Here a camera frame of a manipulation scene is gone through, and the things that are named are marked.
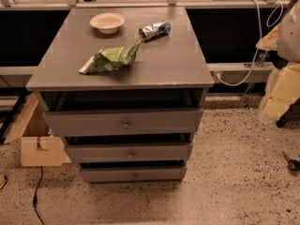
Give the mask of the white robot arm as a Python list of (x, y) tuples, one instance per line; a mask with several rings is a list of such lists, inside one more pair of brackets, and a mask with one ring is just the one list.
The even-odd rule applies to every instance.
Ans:
[(270, 73), (259, 107), (260, 121), (272, 124), (300, 99), (300, 1), (256, 47), (275, 52), (279, 58), (279, 68)]

